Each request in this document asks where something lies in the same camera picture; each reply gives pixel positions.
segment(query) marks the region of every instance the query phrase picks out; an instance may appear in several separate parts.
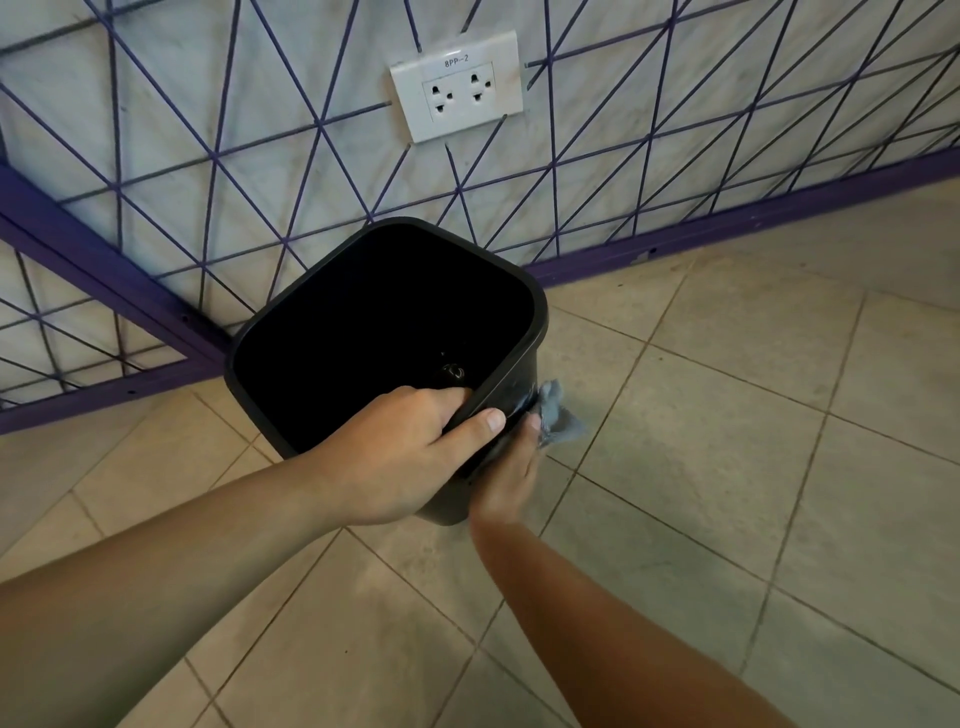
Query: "wall socket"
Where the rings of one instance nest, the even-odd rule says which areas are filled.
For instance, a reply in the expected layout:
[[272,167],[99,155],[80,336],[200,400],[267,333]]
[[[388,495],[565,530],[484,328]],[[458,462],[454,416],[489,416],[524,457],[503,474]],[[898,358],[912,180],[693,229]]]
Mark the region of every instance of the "wall socket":
[[523,111],[513,31],[399,63],[390,74],[414,141]]

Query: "beige floor tile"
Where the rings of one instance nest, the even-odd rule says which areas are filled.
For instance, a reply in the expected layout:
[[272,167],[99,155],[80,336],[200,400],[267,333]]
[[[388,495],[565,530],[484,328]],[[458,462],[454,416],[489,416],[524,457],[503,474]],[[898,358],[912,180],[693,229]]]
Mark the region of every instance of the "beige floor tile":
[[347,532],[217,698],[235,728],[429,726],[472,645]]
[[[763,600],[758,579],[579,476],[543,539],[653,621],[721,664],[738,667]],[[500,610],[483,646],[571,717],[508,608]]]
[[744,679],[800,728],[960,725],[960,695],[777,592]]
[[960,466],[830,418],[777,583],[960,687]]
[[546,292],[551,305],[647,341],[699,251],[660,258]]
[[100,461],[75,492],[112,534],[199,496],[246,441],[188,392],[152,412]]
[[247,413],[243,411],[240,402],[230,393],[230,390],[227,388],[227,383],[224,382],[222,376],[218,376],[216,379],[198,382],[190,387],[190,389],[192,389],[197,397],[203,400],[210,409],[220,415],[228,425],[243,435],[245,440],[252,442],[253,439],[260,434],[260,430],[256,428],[256,425],[253,424],[252,420],[247,416]]
[[[526,523],[540,532],[573,472],[546,459]],[[468,525],[442,526],[416,517],[355,528],[356,535],[474,639],[500,603],[500,592],[473,548]]]
[[267,442],[267,438],[263,435],[256,436],[256,439],[253,441],[253,446],[266,455],[272,463],[278,463],[283,459],[280,453],[274,449],[273,445]]
[[862,292],[746,255],[704,255],[653,343],[826,409]]
[[633,368],[643,344],[615,331],[550,309],[550,327],[540,344],[540,379],[559,379],[564,403],[583,420],[587,435],[550,453],[576,468]]
[[219,488],[224,483],[230,483],[233,480],[243,477],[244,475],[262,471],[271,464],[272,463],[260,452],[260,450],[255,448],[253,445],[250,445],[243,451],[243,454],[233,462],[233,465],[227,468],[227,471],[220,476],[220,479],[213,484],[213,487]]
[[166,397],[126,402],[0,437],[0,553]]
[[832,409],[960,462],[960,312],[871,294]]
[[217,713],[217,710],[211,705],[204,711],[204,714],[200,716],[200,719],[193,728],[228,728],[228,726],[224,723],[220,714]]
[[0,557],[0,581],[79,551],[100,541],[100,533],[72,493],[66,494],[36,525]]
[[196,643],[187,658],[200,679],[218,691],[267,628],[280,607],[333,540],[328,533],[305,547],[237,604]]
[[191,728],[210,699],[180,660],[121,722],[119,728]]
[[482,652],[470,661],[437,728],[564,728],[564,722]]
[[956,180],[818,215],[723,246],[960,310]]
[[581,473],[768,576],[822,420],[650,347]]

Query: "cleaning rag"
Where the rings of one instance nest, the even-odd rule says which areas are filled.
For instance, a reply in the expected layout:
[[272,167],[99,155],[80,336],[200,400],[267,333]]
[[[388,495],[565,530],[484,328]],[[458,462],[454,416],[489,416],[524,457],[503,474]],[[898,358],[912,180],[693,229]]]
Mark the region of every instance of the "cleaning rag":
[[558,379],[540,385],[537,402],[531,412],[540,415],[540,447],[576,440],[587,434],[587,427],[563,406],[564,388]]

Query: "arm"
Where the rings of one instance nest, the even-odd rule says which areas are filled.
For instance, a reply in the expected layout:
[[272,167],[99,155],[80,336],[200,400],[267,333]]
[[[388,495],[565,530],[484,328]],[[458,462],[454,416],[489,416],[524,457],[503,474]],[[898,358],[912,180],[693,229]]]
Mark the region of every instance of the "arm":
[[470,506],[477,551],[584,728],[787,728],[766,700],[605,591],[519,520],[540,421],[484,474]]
[[304,455],[0,585],[0,723],[119,722],[301,548],[423,506],[503,428],[486,410],[440,437],[466,395],[395,390]]

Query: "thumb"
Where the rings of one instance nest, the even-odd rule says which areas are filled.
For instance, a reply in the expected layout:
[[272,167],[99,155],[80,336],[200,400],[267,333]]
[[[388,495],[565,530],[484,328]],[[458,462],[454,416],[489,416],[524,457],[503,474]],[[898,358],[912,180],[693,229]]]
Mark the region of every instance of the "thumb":
[[485,409],[450,430],[430,446],[444,467],[453,473],[480,448],[499,434],[507,418],[498,409]]

